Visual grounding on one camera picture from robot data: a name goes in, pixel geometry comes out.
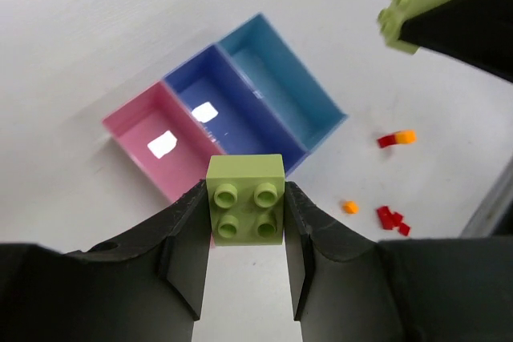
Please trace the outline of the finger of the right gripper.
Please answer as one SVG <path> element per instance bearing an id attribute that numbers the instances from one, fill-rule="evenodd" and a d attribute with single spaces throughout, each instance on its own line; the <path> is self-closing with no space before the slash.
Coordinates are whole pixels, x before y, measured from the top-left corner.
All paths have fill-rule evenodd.
<path id="1" fill-rule="evenodd" d="M 406 21 L 400 38 L 512 80 L 512 0 L 451 0 Z"/>

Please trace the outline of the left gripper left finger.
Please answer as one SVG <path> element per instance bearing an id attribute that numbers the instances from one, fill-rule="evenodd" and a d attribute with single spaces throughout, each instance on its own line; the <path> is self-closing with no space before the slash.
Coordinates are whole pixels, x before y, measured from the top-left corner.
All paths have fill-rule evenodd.
<path id="1" fill-rule="evenodd" d="M 1 246 L 4 341 L 189 341 L 211 225 L 205 182 L 88 251 Z"/>

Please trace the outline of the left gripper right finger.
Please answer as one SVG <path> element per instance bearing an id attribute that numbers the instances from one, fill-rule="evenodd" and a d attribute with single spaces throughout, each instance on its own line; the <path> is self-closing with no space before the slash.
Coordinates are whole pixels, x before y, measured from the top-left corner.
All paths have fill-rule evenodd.
<path id="1" fill-rule="evenodd" d="M 293 317 L 305 341 L 509 341 L 509 236 L 374 242 L 285 185 Z"/>

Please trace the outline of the red lego with orange top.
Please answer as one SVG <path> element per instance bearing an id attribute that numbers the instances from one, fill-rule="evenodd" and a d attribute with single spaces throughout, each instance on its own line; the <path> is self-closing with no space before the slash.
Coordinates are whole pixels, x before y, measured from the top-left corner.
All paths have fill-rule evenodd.
<path id="1" fill-rule="evenodd" d="M 396 131 L 377 139 L 380 148 L 387 148 L 396 145 L 408 145 L 416 141 L 417 135 L 414 130 Z"/>

